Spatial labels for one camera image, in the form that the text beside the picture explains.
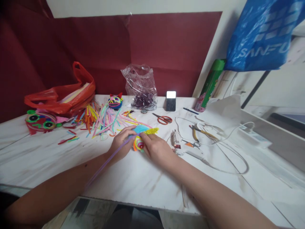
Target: person's left hand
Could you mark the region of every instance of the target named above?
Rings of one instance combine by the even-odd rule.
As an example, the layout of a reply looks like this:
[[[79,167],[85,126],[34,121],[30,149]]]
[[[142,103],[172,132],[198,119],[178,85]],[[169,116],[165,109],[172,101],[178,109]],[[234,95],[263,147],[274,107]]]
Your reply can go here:
[[[110,149],[108,150],[108,154],[109,156],[112,155],[124,142],[125,140],[127,140],[127,137],[129,135],[136,135],[137,133],[132,130],[134,129],[136,126],[129,126],[129,127],[125,127],[124,129],[122,129],[122,131],[120,133],[118,133],[114,139],[113,142],[111,144]],[[132,137],[132,139],[126,144],[124,145],[119,152],[117,152],[117,154],[113,157],[112,161],[114,163],[118,162],[119,160],[123,159],[128,152],[130,151],[133,142],[134,142],[135,137]]]

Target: power strip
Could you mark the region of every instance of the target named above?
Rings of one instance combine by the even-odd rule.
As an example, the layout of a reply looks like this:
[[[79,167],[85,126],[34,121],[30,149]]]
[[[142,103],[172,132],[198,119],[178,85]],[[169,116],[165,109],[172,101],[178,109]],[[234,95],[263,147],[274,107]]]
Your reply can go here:
[[[265,149],[272,145],[271,141],[254,132],[253,130],[251,131],[245,126],[241,126],[239,130],[242,133],[242,136],[255,146]]]

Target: red plastic bag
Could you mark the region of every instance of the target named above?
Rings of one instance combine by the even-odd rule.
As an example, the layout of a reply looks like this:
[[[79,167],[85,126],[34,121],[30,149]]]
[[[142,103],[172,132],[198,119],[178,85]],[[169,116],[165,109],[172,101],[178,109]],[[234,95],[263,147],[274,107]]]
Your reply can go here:
[[[45,109],[61,116],[71,117],[81,111],[95,95],[95,81],[87,70],[79,63],[73,63],[73,72],[79,83],[52,87],[49,90],[30,94],[24,97],[24,103],[33,108]],[[60,103],[70,93],[80,89],[85,83],[89,85],[68,103]]]

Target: pliers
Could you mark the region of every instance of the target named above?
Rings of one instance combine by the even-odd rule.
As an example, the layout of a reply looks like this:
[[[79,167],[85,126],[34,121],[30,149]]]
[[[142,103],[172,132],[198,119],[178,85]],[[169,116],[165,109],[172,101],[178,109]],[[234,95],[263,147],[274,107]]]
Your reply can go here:
[[[195,127],[194,125],[189,125],[189,127],[193,130],[193,138],[195,139],[196,142],[199,142],[197,136],[196,136],[196,131],[199,131],[203,134],[205,134],[206,136],[210,137],[210,138],[214,138],[215,140],[219,141],[219,139],[217,137],[215,137],[214,135],[205,132],[203,130],[198,129],[197,127]]]

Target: maroon paper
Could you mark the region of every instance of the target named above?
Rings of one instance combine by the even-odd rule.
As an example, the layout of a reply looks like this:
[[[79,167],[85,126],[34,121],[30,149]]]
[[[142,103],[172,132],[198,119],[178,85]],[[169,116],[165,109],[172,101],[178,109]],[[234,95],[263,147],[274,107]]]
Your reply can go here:
[[[126,94],[128,64],[154,71],[159,96],[195,89],[221,12],[53,18],[45,0],[12,2],[1,19],[0,97],[6,121],[29,109],[27,94],[75,83],[72,63],[94,77],[97,94]]]

